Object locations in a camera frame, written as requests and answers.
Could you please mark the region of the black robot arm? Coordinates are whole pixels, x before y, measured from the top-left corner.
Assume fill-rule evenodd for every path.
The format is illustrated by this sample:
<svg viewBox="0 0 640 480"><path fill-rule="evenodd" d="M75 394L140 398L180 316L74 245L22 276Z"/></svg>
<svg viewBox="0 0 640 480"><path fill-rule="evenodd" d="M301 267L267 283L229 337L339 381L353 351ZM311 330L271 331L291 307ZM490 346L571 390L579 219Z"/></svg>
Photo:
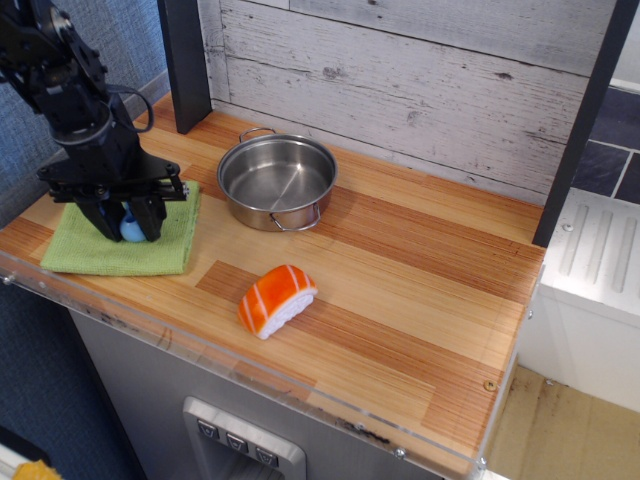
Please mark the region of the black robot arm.
<svg viewBox="0 0 640 480"><path fill-rule="evenodd" d="M179 166L147 153L140 129L110 85L98 51L50 1L1 4L1 80L45 117L66 155L37 173L58 203L74 203L106 238L119 242L127 219L145 240L161 236L169 201L188 188Z"/></svg>

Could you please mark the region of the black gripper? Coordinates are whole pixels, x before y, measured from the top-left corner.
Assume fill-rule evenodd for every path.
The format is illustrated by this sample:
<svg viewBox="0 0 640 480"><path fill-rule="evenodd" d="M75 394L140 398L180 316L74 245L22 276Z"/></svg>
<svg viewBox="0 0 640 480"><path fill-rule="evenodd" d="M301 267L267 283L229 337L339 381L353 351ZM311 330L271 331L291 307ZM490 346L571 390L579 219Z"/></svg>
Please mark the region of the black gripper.
<svg viewBox="0 0 640 480"><path fill-rule="evenodd" d="M85 218L114 242L123 239L120 223L125 209L120 202L107 199L130 200L145 241L160 239L166 218L164 201L183 201L188 196L178 164L146 152L138 132L114 120L70 133L54 131L52 137L66 156L40 167L37 176L49 184L55 198L87 199L75 203Z"/></svg>

